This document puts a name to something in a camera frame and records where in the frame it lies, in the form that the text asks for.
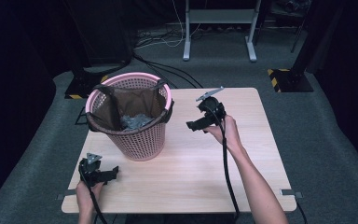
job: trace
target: table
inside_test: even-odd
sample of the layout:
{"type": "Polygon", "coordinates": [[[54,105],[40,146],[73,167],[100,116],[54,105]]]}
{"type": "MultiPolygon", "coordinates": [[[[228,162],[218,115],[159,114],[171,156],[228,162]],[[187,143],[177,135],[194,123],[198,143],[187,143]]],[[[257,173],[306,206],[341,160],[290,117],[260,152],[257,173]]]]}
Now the table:
{"type": "Polygon", "coordinates": [[[251,24],[250,34],[245,37],[249,59],[251,62],[256,62],[253,35],[260,4],[261,0],[256,0],[253,9],[190,9],[189,0],[186,0],[186,42],[183,60],[188,61],[190,59],[190,23],[245,23],[251,24]]]}
{"type": "MultiPolygon", "coordinates": [[[[166,126],[165,147],[150,161],[127,159],[104,133],[89,132],[79,161],[87,152],[102,155],[101,171],[117,165],[117,179],[103,187],[103,213],[228,213],[235,212],[224,176],[222,147],[213,136],[192,132],[187,121],[203,116],[195,99],[211,89],[172,90],[175,101],[166,126]]],[[[215,97],[233,116],[241,141],[260,173],[266,178],[284,211],[294,211],[294,196],[282,196],[280,189],[290,183],[263,105],[256,89],[226,88],[215,97]]],[[[228,153],[232,188],[242,212],[250,212],[237,166],[228,153]]],[[[77,164],[68,189],[79,180],[77,164]]],[[[66,196],[64,213],[78,213],[76,196],[66,196]]]]}

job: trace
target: pink basket rim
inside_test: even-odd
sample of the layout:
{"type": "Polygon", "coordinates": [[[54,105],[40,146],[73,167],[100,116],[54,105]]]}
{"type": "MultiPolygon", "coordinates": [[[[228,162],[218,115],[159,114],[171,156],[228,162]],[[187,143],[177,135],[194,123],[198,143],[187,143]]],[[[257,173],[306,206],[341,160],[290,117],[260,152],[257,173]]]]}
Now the pink basket rim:
{"type": "MultiPolygon", "coordinates": [[[[148,74],[148,73],[131,72],[131,73],[124,73],[124,74],[121,74],[121,75],[118,75],[118,76],[115,76],[115,77],[108,78],[102,84],[109,86],[109,85],[112,85],[112,84],[114,84],[116,82],[119,82],[119,81],[125,80],[125,79],[129,79],[129,78],[148,78],[148,79],[154,80],[156,82],[161,79],[161,78],[159,78],[157,76],[154,76],[154,75],[151,75],[151,74],[148,74]]],[[[165,109],[170,110],[171,103],[172,103],[172,96],[171,96],[170,87],[167,84],[165,84],[164,89],[167,92],[167,99],[166,99],[167,102],[165,104],[165,109]]],[[[89,98],[87,99],[86,107],[85,107],[86,113],[90,112],[91,107],[92,107],[91,103],[94,102],[94,100],[97,98],[98,94],[99,94],[99,92],[97,90],[95,90],[89,95],[89,98]]]]}

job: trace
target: gray carpet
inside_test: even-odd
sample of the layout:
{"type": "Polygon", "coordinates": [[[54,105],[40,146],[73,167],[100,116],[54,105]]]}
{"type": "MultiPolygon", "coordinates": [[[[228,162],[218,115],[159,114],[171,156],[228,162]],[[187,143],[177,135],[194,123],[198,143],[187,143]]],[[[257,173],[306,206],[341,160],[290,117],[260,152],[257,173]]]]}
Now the gray carpet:
{"type": "MultiPolygon", "coordinates": [[[[250,63],[243,34],[205,35],[192,42],[189,62],[183,62],[182,42],[137,49],[144,59],[187,71],[205,88],[254,87],[259,91],[269,124],[280,150],[292,188],[309,223],[358,223],[358,154],[338,128],[331,106],[312,74],[306,74],[314,92],[276,93],[267,69],[290,68],[301,47],[290,53],[292,31],[266,29],[255,47],[257,62],[250,63]]],[[[153,73],[144,63],[132,61],[112,74],[130,71],[153,73]]],[[[164,74],[178,88],[192,88],[171,74],[164,74]]],[[[67,188],[88,132],[75,125],[86,100],[65,100],[73,75],[57,76],[57,94],[32,143],[0,190],[0,223],[76,223],[64,214],[57,194],[67,188]]],[[[303,223],[298,209],[287,214],[291,223],[303,223]]],[[[106,215],[113,220],[114,215],[106,215]]],[[[119,215],[115,223],[157,223],[160,215],[119,215]]],[[[238,223],[253,223],[243,214],[238,223]]]]}

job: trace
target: pink plastic basket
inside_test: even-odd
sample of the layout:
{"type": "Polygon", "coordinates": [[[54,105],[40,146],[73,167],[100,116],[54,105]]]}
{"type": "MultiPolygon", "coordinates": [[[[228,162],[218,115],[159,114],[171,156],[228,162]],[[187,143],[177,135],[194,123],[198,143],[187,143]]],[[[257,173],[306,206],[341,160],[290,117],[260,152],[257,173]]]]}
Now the pink plastic basket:
{"type": "MultiPolygon", "coordinates": [[[[104,85],[114,86],[123,89],[141,89],[156,86],[160,78],[147,73],[126,73],[116,77],[111,77],[103,82],[104,85]]],[[[92,116],[87,116],[89,125],[98,131],[104,132],[115,143],[120,151],[130,160],[148,161],[155,158],[164,148],[165,141],[165,122],[161,120],[171,108],[171,91],[165,84],[159,93],[165,97],[165,110],[161,115],[141,129],[133,131],[111,131],[99,126],[92,116]]],[[[86,102],[86,113],[94,112],[106,96],[100,91],[93,91],[86,102]]]]}

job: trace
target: light wood tabletop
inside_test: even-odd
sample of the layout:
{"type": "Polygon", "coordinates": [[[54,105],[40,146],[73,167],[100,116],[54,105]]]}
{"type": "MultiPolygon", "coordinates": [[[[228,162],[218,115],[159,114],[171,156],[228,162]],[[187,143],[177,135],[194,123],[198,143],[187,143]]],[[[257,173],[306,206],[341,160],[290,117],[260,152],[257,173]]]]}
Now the light wood tabletop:
{"type": "MultiPolygon", "coordinates": [[[[235,212],[224,175],[222,146],[212,135],[192,132],[186,126],[187,121],[203,117],[195,99],[211,90],[172,90],[175,104],[166,125],[165,146],[150,161],[131,161],[106,134],[89,132],[79,161],[90,152],[103,156],[101,171],[119,166],[117,179],[101,192],[103,213],[235,212]]],[[[280,194],[280,189],[291,187],[257,90],[225,88],[213,97],[237,121],[243,145],[283,210],[294,211],[295,197],[280,194]]],[[[238,206],[242,212],[250,212],[237,166],[229,153],[227,159],[238,206]]],[[[74,166],[68,189],[74,189],[79,181],[78,163],[74,166]]],[[[64,198],[62,211],[78,213],[75,195],[64,198]]]]}

